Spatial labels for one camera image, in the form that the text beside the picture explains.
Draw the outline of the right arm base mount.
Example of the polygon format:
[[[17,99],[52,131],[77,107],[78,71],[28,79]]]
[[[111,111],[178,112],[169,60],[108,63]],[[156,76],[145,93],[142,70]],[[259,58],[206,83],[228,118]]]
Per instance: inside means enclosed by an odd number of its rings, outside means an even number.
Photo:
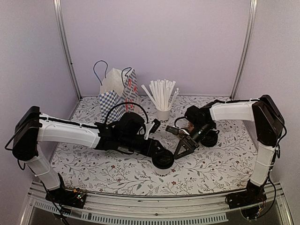
[[[267,200],[264,192],[264,185],[257,186],[248,181],[246,190],[242,192],[236,192],[226,195],[225,202],[229,205],[230,209],[249,206],[255,203],[264,202]],[[246,219],[258,218],[262,207],[254,206],[241,211],[242,215]]]

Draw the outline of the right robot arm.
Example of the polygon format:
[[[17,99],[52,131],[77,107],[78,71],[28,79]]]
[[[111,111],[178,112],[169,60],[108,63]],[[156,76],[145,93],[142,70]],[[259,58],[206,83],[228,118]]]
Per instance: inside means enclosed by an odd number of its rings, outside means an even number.
[[[254,122],[258,140],[258,155],[242,200],[246,204],[253,204],[259,199],[274,166],[275,153],[280,149],[279,143],[287,134],[284,118],[272,98],[269,95],[263,95],[258,99],[249,100],[215,100],[201,108],[194,105],[189,107],[184,117],[194,127],[179,141],[174,153],[175,159],[193,153],[204,137],[216,128],[216,121]]]

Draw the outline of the black plastic cup lid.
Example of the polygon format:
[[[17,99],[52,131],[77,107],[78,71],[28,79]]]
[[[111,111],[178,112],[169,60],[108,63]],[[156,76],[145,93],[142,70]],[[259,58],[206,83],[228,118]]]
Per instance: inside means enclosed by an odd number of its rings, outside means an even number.
[[[173,166],[174,156],[173,153],[166,150],[164,151],[164,156],[161,158],[159,162],[152,161],[153,165],[160,169],[169,169]]]

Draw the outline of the white paper coffee cup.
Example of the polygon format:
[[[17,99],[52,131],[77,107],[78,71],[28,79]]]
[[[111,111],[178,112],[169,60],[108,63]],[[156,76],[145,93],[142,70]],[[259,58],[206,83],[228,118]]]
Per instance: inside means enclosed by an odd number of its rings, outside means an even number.
[[[169,169],[160,169],[157,167],[154,168],[154,173],[158,177],[166,177],[170,174],[170,172],[171,172],[170,168]]]

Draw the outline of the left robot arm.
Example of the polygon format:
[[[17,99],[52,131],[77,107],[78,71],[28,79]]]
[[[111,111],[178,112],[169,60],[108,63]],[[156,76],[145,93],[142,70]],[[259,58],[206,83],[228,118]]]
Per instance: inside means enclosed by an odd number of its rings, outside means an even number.
[[[119,121],[86,124],[50,117],[41,113],[38,106],[32,106],[15,127],[15,133],[9,140],[13,145],[13,156],[26,163],[43,182],[52,197],[59,203],[66,203],[70,194],[64,188],[64,182],[53,170],[42,151],[39,142],[71,143],[96,150],[127,149],[127,153],[137,152],[147,157],[167,157],[173,154],[155,139],[149,138],[160,122],[149,122],[134,112],[126,112]]]

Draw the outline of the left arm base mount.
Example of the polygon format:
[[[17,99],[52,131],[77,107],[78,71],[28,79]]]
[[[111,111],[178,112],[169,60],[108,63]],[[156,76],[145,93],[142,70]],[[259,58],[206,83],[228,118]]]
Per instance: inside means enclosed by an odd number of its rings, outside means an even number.
[[[86,192],[80,188],[67,190],[62,176],[60,174],[58,174],[58,176],[60,179],[60,187],[55,190],[47,190],[45,199],[60,205],[83,209],[87,197]]]

